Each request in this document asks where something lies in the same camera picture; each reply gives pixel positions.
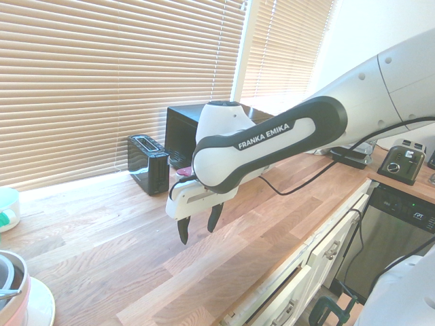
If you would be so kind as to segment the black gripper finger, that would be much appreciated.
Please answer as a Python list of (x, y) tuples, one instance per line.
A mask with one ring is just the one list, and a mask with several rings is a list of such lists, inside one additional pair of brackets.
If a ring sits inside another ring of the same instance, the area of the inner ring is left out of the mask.
[(177, 221), (177, 229), (181, 242), (186, 245), (188, 242), (188, 226), (191, 217), (186, 217)]
[(207, 223), (207, 230), (209, 232), (212, 233), (214, 231), (219, 221), (219, 218), (222, 214), (223, 207), (224, 207), (224, 203), (220, 203), (212, 207), (211, 214), (209, 216), (208, 223)]

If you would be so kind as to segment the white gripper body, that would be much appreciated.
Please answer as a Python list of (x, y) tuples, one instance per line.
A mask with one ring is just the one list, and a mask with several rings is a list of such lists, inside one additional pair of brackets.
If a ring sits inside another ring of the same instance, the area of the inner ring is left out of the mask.
[(176, 183), (167, 198), (166, 213), (174, 220), (181, 220), (234, 198), (238, 190), (236, 187), (218, 194), (206, 189), (199, 181)]

